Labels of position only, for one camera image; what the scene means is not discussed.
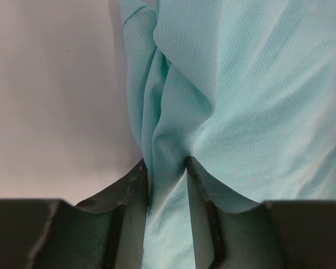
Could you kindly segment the teal t-shirt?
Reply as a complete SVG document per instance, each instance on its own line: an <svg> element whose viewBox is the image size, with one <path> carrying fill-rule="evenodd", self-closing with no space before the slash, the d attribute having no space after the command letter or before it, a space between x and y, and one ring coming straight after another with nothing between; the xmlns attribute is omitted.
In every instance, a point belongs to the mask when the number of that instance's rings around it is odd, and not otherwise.
<svg viewBox="0 0 336 269"><path fill-rule="evenodd" d="M143 268L194 268L184 160L255 202L336 200L336 1L121 1L150 180Z"/></svg>

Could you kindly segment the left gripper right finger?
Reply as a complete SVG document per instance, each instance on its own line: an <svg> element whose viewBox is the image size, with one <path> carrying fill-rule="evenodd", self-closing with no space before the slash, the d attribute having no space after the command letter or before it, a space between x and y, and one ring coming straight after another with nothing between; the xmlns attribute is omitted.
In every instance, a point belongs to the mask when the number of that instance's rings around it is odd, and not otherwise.
<svg viewBox="0 0 336 269"><path fill-rule="evenodd" d="M336 268L336 201L257 203L185 166L196 268Z"/></svg>

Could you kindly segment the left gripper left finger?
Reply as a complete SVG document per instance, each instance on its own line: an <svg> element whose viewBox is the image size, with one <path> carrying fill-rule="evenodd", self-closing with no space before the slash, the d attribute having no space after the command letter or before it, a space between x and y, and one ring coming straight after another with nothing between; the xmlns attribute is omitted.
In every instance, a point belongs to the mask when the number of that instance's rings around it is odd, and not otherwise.
<svg viewBox="0 0 336 269"><path fill-rule="evenodd" d="M76 205L0 199L0 268L140 268L147 184L140 161Z"/></svg>

